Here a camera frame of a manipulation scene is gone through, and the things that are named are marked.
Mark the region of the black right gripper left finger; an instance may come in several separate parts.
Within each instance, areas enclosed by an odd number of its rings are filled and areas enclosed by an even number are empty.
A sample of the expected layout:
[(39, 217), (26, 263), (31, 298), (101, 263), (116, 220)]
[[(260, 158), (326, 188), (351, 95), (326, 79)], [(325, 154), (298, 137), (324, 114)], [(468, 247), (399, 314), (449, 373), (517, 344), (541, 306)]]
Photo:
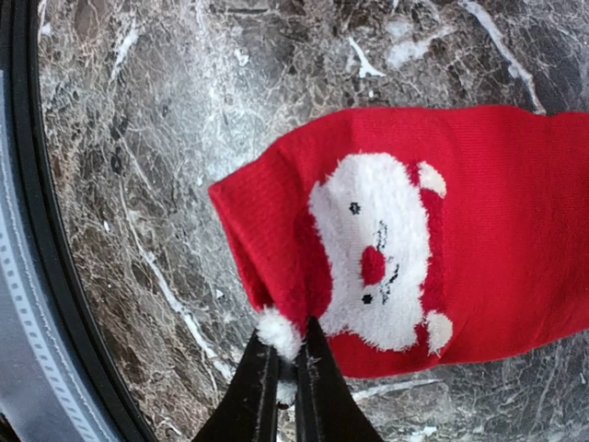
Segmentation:
[(274, 442), (280, 358), (256, 333), (224, 398), (194, 438), (202, 442)]

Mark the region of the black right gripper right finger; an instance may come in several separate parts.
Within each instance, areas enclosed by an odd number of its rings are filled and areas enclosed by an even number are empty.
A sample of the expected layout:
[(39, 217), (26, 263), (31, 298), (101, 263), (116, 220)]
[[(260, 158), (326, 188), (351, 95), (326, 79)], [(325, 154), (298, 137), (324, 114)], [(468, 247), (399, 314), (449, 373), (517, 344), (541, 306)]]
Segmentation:
[(296, 358), (296, 439), (302, 442), (381, 442), (354, 401), (318, 320), (307, 323)]

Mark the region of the red santa sock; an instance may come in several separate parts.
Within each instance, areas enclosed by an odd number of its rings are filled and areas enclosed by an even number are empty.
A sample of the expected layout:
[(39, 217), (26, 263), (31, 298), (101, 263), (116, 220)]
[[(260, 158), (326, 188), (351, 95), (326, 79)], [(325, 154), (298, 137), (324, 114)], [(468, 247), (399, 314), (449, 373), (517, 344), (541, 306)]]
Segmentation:
[(588, 327), (588, 117), (343, 110), (210, 190), (260, 339), (341, 372), (523, 354)]

